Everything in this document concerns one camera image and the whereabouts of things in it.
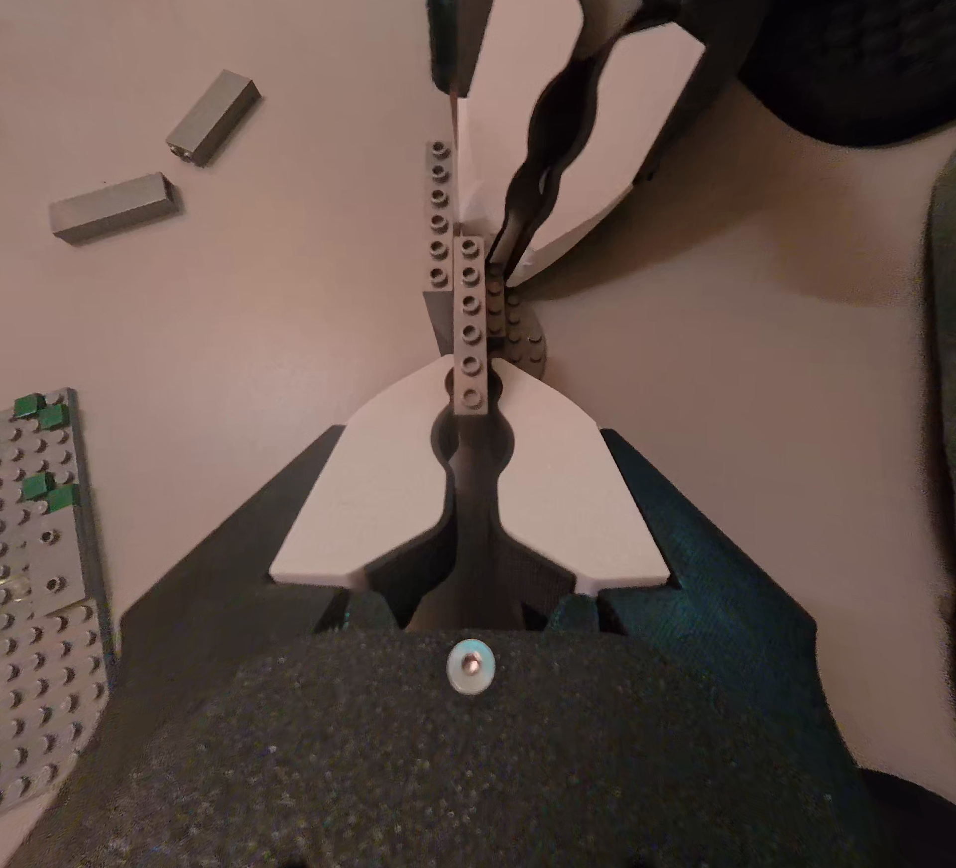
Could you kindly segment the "long studded grey brick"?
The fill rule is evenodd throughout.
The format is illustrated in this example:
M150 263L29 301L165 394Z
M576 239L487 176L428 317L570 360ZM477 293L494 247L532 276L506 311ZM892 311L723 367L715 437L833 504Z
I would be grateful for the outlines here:
M451 403L456 417L488 414L488 330L484 239L463 234L453 250Z

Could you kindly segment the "grey brick assembly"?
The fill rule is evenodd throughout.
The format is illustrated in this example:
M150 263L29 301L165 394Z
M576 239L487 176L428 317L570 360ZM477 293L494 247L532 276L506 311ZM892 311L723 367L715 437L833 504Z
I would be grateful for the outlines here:
M450 139L430 139L425 143L424 172L427 256L423 297L439 353L444 356L453 350L452 246L461 235L455 155ZM533 378L542 380L547 343L532 304L508 285L493 284L489 290L489 355L508 360Z

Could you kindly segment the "grey baseplate with green bricks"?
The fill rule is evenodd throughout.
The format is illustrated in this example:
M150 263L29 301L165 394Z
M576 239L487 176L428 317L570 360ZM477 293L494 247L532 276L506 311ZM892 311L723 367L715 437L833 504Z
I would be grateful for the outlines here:
M75 766L116 675L77 392L1 414L1 810Z

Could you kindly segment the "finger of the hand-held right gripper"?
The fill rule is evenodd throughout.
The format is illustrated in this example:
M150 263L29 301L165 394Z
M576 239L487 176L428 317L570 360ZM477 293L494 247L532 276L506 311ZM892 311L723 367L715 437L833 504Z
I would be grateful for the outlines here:
M677 23L615 41L587 86L580 136L557 166L555 204L508 283L522 284L553 265L632 190L705 49Z
M580 0L457 0L460 217L491 260L556 260L546 228L580 146Z

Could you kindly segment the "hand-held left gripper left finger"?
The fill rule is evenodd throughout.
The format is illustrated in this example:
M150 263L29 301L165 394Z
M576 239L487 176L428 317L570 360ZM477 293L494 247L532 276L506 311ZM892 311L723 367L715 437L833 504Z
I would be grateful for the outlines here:
M390 385L350 419L276 557L277 584L372 591L406 627L457 556L444 356Z

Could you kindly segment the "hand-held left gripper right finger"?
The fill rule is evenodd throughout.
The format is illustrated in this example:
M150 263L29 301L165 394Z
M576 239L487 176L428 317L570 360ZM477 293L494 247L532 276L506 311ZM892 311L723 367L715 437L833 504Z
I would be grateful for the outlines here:
M504 536L571 592L664 585L670 569L597 422L516 365L493 367L512 439L497 480Z

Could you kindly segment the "plain grey brick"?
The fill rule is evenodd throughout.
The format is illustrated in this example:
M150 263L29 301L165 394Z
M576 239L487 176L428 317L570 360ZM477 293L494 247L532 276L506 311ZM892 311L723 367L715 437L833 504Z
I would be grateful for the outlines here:
M165 139L187 164L206 166L261 98L251 78L223 70Z
M181 210L179 191L161 172L153 172L56 201L49 206L49 218L54 237L81 245Z

